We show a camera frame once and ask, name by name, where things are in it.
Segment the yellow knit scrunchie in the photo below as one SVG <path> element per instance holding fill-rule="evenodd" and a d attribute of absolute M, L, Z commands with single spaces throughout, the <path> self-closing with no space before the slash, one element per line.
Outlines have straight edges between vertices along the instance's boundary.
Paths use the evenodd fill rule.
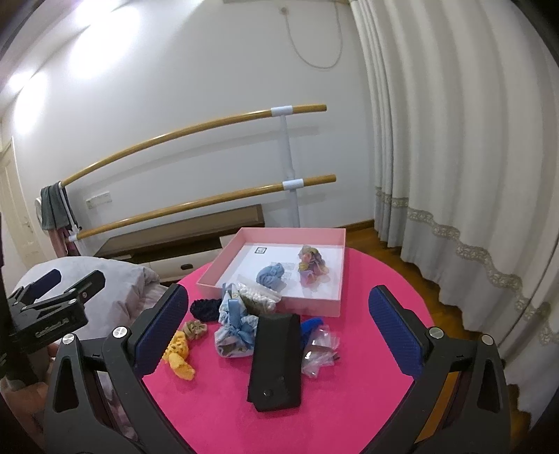
<path fill-rule="evenodd" d="M 162 360 L 169 365 L 176 376 L 186 381 L 192 381 L 195 377 L 195 370 L 189 364 L 188 358 L 189 345 L 186 334 L 183 331 L 176 331 Z"/>

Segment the beige satin scrunchie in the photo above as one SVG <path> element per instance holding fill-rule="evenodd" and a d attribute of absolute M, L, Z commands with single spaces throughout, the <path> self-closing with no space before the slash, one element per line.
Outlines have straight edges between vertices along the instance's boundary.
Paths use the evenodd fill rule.
<path fill-rule="evenodd" d="M 201 339 L 208 332 L 208 326 L 199 320 L 192 319 L 183 325 L 182 331 L 187 340 L 192 342 L 196 339 Z"/>

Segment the blue cartoon drawstring bag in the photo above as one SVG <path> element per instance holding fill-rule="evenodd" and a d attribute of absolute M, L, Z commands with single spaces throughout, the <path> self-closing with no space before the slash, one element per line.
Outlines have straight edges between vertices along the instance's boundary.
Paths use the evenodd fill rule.
<path fill-rule="evenodd" d="M 222 358 L 246 358 L 254 353 L 259 318 L 248 312 L 234 284 L 222 288 L 218 308 L 219 328 L 214 333 L 217 354 Z"/>

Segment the cotton swab bag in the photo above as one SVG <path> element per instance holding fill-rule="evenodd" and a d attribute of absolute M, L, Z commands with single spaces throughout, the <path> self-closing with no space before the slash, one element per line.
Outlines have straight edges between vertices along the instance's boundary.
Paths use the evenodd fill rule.
<path fill-rule="evenodd" d="M 281 294 L 248 279 L 241 274 L 236 287 L 249 313 L 253 315 L 271 314 L 281 301 Z"/>

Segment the black fabric pouch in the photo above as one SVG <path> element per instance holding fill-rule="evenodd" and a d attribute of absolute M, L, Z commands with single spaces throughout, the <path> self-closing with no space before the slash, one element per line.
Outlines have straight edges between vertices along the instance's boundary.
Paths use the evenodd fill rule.
<path fill-rule="evenodd" d="M 301 404 L 300 316 L 259 317 L 247 390 L 258 412 L 288 410 Z"/>

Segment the light blue scrunchie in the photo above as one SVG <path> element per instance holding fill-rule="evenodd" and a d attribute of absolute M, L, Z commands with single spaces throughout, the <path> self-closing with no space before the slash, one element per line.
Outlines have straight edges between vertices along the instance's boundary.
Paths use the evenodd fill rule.
<path fill-rule="evenodd" d="M 269 290 L 278 291 L 282 285 L 284 267 L 281 263 L 275 263 L 261 269 L 256 277 L 256 282 Z"/>

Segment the royal blue knit cloth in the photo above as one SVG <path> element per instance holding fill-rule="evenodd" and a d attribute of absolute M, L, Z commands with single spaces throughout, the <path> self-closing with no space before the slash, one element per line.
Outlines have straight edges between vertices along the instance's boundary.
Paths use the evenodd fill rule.
<path fill-rule="evenodd" d="M 299 348 L 304 350 L 314 330 L 323 325 L 323 319 L 314 317 L 300 324 Z"/>

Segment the pastel organza scrunchie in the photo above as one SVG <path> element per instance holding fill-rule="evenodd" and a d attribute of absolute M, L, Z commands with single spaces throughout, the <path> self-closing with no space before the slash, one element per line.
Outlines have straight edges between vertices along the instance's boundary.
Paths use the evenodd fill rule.
<path fill-rule="evenodd" d="M 298 274 L 303 287 L 311 287 L 319 278 L 329 273 L 325 260 L 320 251 L 309 245 L 304 245 L 298 253 Z"/>

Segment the cream door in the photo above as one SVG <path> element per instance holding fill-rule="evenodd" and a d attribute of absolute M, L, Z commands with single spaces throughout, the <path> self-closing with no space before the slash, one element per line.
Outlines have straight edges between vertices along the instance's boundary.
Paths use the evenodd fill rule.
<path fill-rule="evenodd" d="M 12 140 L 1 151 L 1 207 L 15 249 L 23 264 L 30 269 L 43 256 L 28 215 Z"/>

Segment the low brown white cabinet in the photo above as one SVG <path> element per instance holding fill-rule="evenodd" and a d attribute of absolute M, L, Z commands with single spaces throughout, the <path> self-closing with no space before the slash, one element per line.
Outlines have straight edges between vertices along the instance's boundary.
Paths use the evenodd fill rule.
<path fill-rule="evenodd" d="M 178 281 L 214 260 L 242 227 L 263 226 L 262 208 L 253 204 L 117 235 L 95 255 L 145 266 L 163 282 Z"/>

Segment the navy blue scrunchie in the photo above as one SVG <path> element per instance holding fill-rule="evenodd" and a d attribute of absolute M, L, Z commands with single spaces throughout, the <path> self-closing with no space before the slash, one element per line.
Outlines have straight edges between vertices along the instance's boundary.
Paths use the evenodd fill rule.
<path fill-rule="evenodd" d="M 198 299 L 193 301 L 189 311 L 193 318 L 202 323 L 216 323 L 220 316 L 220 299 Z"/>

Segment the pink round table cover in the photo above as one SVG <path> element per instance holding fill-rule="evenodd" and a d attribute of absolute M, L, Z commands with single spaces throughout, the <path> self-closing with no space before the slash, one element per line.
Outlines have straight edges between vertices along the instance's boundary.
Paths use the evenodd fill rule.
<path fill-rule="evenodd" d="M 401 373 L 369 312 L 370 290 L 384 285 L 425 325 L 420 294 L 381 261 L 347 249 L 341 315 L 326 320 L 340 338 L 338 360 L 302 378 L 301 404 L 258 412 L 247 397 L 250 358 L 221 358 L 213 332 L 190 346 L 195 378 L 160 363 L 144 378 L 160 409 L 198 453 L 358 453 L 396 409 L 412 380 Z"/>

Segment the lower wooden ballet barre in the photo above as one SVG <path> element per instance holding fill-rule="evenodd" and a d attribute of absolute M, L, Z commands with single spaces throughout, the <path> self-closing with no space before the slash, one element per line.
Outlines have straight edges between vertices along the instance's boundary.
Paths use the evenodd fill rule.
<path fill-rule="evenodd" d="M 335 182 L 336 182 L 336 175 L 328 174 L 328 175 L 321 175 L 315 177 L 308 177 L 304 179 L 286 180 L 280 183 L 270 183 L 261 186 L 226 192 L 211 197 L 192 200 L 191 202 L 178 203 L 176 205 L 153 210 L 139 215 L 133 215 L 130 218 L 120 219 L 118 221 L 104 224 L 103 226 L 97 228 L 80 231 L 77 234 L 70 235 L 67 241 L 77 242 L 79 240 L 83 240 L 91 236 L 100 235 L 106 232 L 124 228 L 130 225 L 135 225 L 137 223 L 145 222 L 148 220 L 160 219 L 166 217 L 167 215 L 175 215 L 182 212 L 204 208 L 220 203 L 234 202 L 235 200 L 238 199 L 248 199 L 256 196 L 263 196 L 263 195 L 273 194 L 278 192 L 292 192 L 292 191 L 297 191 L 304 187 L 311 187 L 311 186 L 335 183 Z"/>

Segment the upper wooden ballet barre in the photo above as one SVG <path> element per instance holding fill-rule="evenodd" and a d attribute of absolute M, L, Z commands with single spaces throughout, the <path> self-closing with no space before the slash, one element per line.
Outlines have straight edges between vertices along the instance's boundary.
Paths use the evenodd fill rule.
<path fill-rule="evenodd" d="M 176 131 L 167 132 L 139 144 L 133 145 L 131 147 L 124 148 L 122 151 L 113 153 L 112 155 L 105 157 L 97 162 L 90 164 L 88 167 L 84 167 L 82 170 L 74 173 L 68 178 L 61 180 L 61 187 L 66 187 L 71 183 L 77 182 L 81 178 L 103 168 L 113 164 L 114 162 L 120 161 L 128 156 L 139 153 L 140 151 L 145 151 L 145 149 L 159 146 L 170 141 L 183 138 L 195 133 L 210 131 L 225 126 L 231 126 L 241 123 L 246 123 L 250 121 L 256 121 L 260 119 L 267 119 L 272 117 L 289 116 L 289 115 L 303 115 L 303 114 L 314 114 L 315 112 L 326 112 L 328 109 L 326 104 L 304 104 L 304 105 L 286 105 L 272 107 L 269 109 L 258 110 L 254 112 L 244 112 L 238 115 L 229 115 L 214 120 L 205 121 L 199 124 L 195 124 L 186 128 L 182 128 Z"/>

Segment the white lace trimmed curtain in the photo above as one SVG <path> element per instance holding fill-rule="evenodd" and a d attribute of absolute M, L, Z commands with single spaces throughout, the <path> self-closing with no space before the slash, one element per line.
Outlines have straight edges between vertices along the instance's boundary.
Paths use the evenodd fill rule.
<path fill-rule="evenodd" d="M 511 1 L 354 1 L 375 227 L 491 335 L 518 409 L 558 388 L 558 66 Z"/>

